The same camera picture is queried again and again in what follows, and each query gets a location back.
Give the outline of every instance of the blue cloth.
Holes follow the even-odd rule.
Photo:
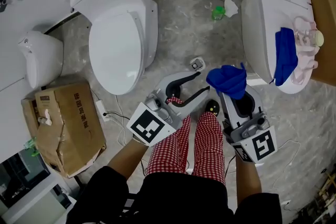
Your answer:
[[[275,46],[277,50],[277,65],[273,80],[275,80],[276,86],[281,86],[298,65],[293,30],[282,27],[280,32],[276,32]]]
[[[222,66],[215,68],[208,73],[206,82],[218,92],[223,92],[233,99],[241,99],[245,94],[246,70],[243,63],[242,69],[233,66]]]

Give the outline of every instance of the plaid pajama pants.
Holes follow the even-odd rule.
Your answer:
[[[172,97],[167,102],[182,103]],[[159,172],[183,173],[188,155],[190,115],[175,133],[158,142],[148,163],[147,175]],[[214,114],[204,112],[195,134],[195,166],[192,175],[217,180],[225,184],[222,128]]]

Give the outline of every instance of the toilet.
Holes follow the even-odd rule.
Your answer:
[[[294,21],[298,17],[314,22],[311,0],[243,0],[241,11],[246,59],[253,71],[269,84],[274,78],[277,62],[275,33],[281,27],[294,30]],[[309,23],[300,23],[297,29],[310,29]],[[278,88],[285,93],[297,93],[307,85],[311,73],[312,70],[306,73],[302,84],[295,84],[290,76]]]
[[[29,31],[19,39],[26,58],[27,80],[36,89],[55,80],[62,72],[63,43],[38,31]]]
[[[157,4],[152,0],[70,0],[92,23],[89,56],[94,75],[112,94],[130,92],[154,60]]]

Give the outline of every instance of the gray floor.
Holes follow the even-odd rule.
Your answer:
[[[239,14],[232,18],[224,17],[220,21],[211,20],[211,11],[220,0],[155,0],[159,7],[159,43],[155,60],[149,66],[135,89],[118,96],[123,114],[130,117],[138,103],[160,79],[177,71],[186,69],[186,64],[195,56],[203,56],[207,68],[195,81],[189,82],[183,94],[191,95],[206,86],[205,78],[209,70],[223,64],[239,66],[243,62],[248,70],[242,46],[241,18]],[[242,0],[234,0],[239,6]],[[107,110],[118,111],[115,96],[105,91],[96,80],[89,59],[88,37],[91,24],[84,16],[78,16],[51,33],[64,41],[64,68],[57,83],[69,83],[79,79],[89,81],[91,88],[102,99]],[[324,179],[320,171],[328,167],[335,157],[336,144],[336,89],[315,81],[298,94],[287,95],[273,86],[259,86],[260,93],[271,123],[276,127],[278,146],[288,140],[299,143],[286,143],[263,166],[258,167],[264,191],[278,193],[280,201],[291,200],[282,209],[283,222],[288,223],[296,210],[313,199],[316,187]],[[212,89],[209,98],[218,98]],[[190,168],[194,165],[193,138],[199,113],[192,115],[192,127],[188,160]],[[121,131],[114,122],[101,125],[107,140],[107,150],[93,166],[81,174],[87,182],[93,173],[117,153],[121,146],[117,142]],[[131,138],[126,131],[125,140]],[[123,132],[119,141],[123,141]],[[150,157],[150,150],[144,156],[144,165]],[[225,163],[234,155],[234,150],[224,143]],[[226,185],[229,206],[236,207],[236,174],[232,162]],[[140,166],[129,179],[130,192],[136,193],[142,184],[143,175]]]

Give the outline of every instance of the foot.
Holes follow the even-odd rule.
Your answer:
[[[220,107],[217,101],[210,99],[205,107],[205,112],[213,113],[215,116],[218,116]]]

